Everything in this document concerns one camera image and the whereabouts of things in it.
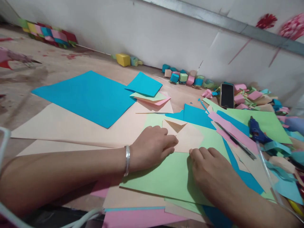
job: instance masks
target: bangle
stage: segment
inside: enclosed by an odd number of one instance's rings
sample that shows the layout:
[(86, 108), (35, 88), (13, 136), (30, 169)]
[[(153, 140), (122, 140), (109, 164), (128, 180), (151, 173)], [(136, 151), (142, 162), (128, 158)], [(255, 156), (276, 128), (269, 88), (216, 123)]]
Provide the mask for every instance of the bangle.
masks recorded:
[(129, 174), (129, 163), (130, 163), (130, 147), (126, 145), (126, 172), (124, 173), (124, 177)]

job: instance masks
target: smartphone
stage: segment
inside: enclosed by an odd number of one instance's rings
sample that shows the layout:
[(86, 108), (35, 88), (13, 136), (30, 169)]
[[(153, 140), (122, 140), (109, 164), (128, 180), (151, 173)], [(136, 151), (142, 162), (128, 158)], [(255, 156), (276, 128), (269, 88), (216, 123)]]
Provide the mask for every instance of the smartphone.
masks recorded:
[(234, 86), (222, 83), (219, 105), (223, 108), (234, 108)]

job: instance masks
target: white cable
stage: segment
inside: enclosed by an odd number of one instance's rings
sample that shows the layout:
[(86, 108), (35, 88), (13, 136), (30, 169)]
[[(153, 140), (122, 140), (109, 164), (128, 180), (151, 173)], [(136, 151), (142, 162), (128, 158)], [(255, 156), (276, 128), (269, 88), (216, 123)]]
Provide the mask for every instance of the white cable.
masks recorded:
[[(1, 174), (1, 165), (4, 158), (4, 152), (7, 146), (7, 143), (10, 139), (10, 130), (4, 127), (0, 127), (0, 131), (4, 132), (4, 137), (0, 146), (0, 174)], [(68, 225), (65, 225), (61, 228), (80, 228), (86, 221), (97, 218), (100, 214), (103, 214), (105, 211), (103, 208), (96, 208), (82, 216), (81, 219), (72, 222)], [(9, 222), (11, 222), (14, 226), (18, 228), (34, 228), (24, 221), (19, 219), (15, 216), (9, 209), (7, 209), (1, 202), (0, 202), (0, 214), (3, 215)]]

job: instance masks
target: wall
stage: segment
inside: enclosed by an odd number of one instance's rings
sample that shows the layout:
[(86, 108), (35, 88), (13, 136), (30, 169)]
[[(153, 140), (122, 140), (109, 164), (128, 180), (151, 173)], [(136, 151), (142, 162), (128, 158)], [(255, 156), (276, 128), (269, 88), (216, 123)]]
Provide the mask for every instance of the wall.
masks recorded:
[[(203, 61), (199, 74), (216, 81), (257, 81), (288, 105), (303, 94), (303, 57), (281, 50), (268, 68), (276, 49), (251, 41), (228, 65), (248, 38), (140, 0), (7, 1), (20, 17), (71, 31), (79, 44), (99, 51), (125, 52), (158, 68), (166, 63), (196, 70)], [(275, 33), (288, 18), (304, 12), (303, 0), (185, 1), (251, 25), (274, 13), (279, 21), (270, 31)]]

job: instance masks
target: floor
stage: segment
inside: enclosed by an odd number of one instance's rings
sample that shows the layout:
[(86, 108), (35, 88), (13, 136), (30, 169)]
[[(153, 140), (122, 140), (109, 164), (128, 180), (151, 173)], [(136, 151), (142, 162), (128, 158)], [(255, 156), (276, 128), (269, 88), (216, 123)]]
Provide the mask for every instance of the floor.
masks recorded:
[[(193, 106), (202, 108), (198, 98), (201, 98), (203, 89), (187, 85), (173, 85), (168, 82), (168, 79), (163, 78), (160, 69), (148, 66), (122, 67), (117, 64), (116, 60), (111, 59), (111, 56), (92, 52), (82, 47), (60, 49), (30, 39), (20, 28), (13, 26), (0, 27), (0, 35), (23, 37), (23, 39), (1, 42), (0, 46), (30, 55), (34, 60), (42, 62), (42, 64), (33, 64), (32, 68), (28, 68), (20, 62), (11, 63), (14, 70), (0, 68), (0, 94), (6, 94), (5, 100), (0, 104), (2, 106), (0, 107), (0, 125), (10, 130), (19, 127), (50, 104), (31, 94), (33, 89), (70, 79), (90, 70), (125, 85), (129, 84), (139, 71), (142, 71), (163, 83), (161, 91), (167, 91), (172, 97), (171, 103), (174, 112), (181, 111), (184, 104), (190, 102)], [(33, 141), (10, 139), (5, 156), (17, 155)], [(102, 198), (89, 195), (92, 187), (93, 184), (78, 189), (57, 200), (55, 204), (85, 211), (101, 206)], [(189, 220), (172, 226), (204, 227), (204, 224)]]

